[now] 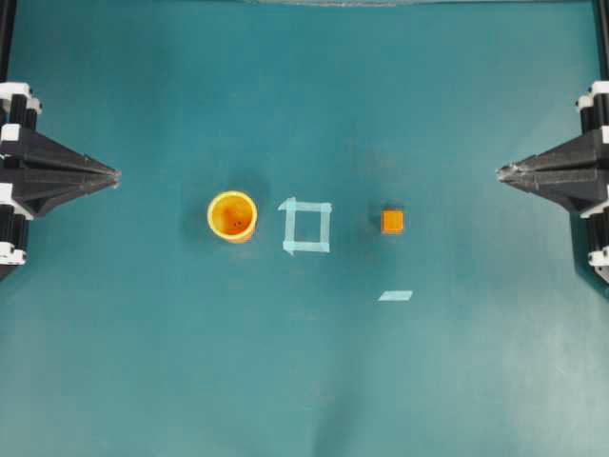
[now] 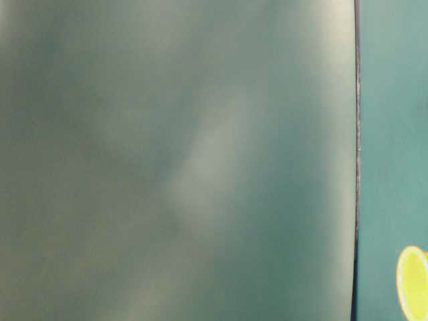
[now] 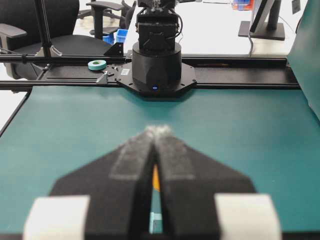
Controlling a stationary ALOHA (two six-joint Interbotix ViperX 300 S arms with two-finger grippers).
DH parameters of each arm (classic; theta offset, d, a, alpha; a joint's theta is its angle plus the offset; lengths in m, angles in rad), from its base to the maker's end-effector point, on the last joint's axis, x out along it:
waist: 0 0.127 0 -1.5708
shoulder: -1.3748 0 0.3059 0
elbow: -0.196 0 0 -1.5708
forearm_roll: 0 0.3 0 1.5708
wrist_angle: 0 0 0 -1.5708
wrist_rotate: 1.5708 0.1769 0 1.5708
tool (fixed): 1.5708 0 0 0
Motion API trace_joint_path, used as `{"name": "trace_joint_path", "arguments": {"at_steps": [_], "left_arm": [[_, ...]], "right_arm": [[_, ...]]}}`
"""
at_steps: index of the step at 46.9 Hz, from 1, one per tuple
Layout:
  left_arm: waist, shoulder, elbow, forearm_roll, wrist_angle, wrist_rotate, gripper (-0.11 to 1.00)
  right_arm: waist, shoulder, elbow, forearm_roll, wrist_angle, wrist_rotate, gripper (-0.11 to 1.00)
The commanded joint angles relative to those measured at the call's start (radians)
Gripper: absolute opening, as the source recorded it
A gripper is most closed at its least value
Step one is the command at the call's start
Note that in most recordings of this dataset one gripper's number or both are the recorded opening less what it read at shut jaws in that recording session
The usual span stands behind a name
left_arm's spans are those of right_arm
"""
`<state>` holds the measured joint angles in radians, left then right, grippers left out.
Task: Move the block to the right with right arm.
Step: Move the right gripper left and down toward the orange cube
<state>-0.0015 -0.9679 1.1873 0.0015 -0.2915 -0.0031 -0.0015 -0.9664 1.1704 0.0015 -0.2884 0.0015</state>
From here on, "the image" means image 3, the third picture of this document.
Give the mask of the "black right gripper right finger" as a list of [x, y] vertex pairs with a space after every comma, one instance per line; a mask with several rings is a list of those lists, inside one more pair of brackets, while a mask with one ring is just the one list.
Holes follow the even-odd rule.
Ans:
[[164, 231], [173, 240], [280, 240], [269, 194], [252, 180], [174, 136], [152, 129]]

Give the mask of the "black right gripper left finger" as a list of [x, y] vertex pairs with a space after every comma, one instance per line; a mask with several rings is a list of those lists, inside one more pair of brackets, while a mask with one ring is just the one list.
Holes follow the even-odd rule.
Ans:
[[137, 240], [149, 227], [154, 135], [131, 137], [34, 200], [25, 240]]

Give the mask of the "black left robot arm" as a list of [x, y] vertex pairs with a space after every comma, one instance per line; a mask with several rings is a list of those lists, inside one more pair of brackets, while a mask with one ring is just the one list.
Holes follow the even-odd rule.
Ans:
[[194, 67], [182, 62], [176, 38], [183, 21], [175, 0], [139, 0], [138, 41], [131, 61], [121, 66], [116, 82], [146, 97], [175, 97], [196, 84]]

